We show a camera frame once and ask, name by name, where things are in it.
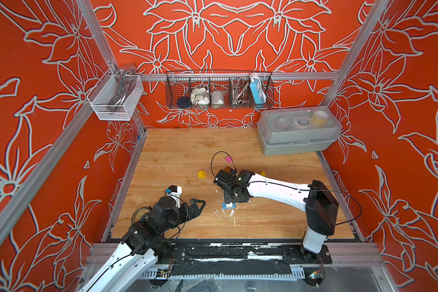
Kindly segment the light blue lego plate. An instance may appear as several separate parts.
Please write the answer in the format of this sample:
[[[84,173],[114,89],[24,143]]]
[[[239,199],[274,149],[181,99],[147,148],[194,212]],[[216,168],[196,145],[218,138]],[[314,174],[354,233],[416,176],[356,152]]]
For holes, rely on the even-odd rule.
[[[236,204],[235,203],[222,203],[222,209],[235,209]]]

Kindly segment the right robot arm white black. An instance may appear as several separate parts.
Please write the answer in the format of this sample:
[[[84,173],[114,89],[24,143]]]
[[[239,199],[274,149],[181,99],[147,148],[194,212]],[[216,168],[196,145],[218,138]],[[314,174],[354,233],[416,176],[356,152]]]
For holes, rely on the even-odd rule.
[[[321,181],[294,184],[248,170],[236,174],[221,170],[215,175],[214,184],[223,190],[226,203],[266,198],[305,212],[307,228],[299,252],[303,257],[317,256],[327,238],[335,233],[339,202]]]

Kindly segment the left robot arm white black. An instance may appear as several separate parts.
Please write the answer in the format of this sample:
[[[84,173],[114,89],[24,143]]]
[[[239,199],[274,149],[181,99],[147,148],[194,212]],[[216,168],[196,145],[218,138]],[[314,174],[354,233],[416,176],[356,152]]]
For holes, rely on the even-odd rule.
[[[148,215],[133,223],[102,268],[80,289],[82,292],[124,292],[158,261],[173,257],[172,241],[165,232],[199,217],[203,200],[185,203],[177,196],[163,196]]]

